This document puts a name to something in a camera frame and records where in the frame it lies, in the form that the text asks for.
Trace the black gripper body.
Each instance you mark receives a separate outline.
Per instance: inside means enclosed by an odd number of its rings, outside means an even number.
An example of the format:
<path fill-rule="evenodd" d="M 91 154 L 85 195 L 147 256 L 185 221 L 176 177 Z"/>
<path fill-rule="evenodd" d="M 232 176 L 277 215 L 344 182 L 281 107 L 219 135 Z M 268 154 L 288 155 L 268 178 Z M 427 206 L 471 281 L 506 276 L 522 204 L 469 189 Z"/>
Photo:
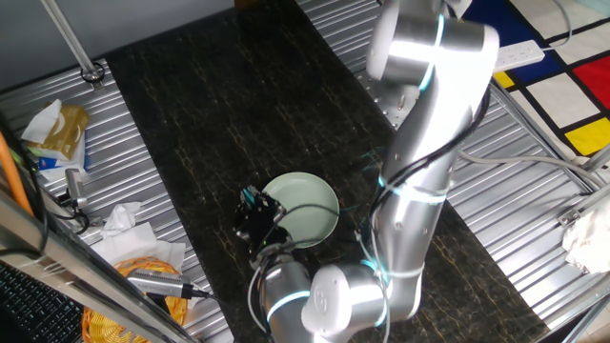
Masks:
<path fill-rule="evenodd" d="M 262 211 L 248 204 L 246 212 L 234 212 L 234 214 L 235 235 L 248 243 L 251 248 L 265 248 L 289 240 L 288 232 L 275 223 L 282 212 Z"/>

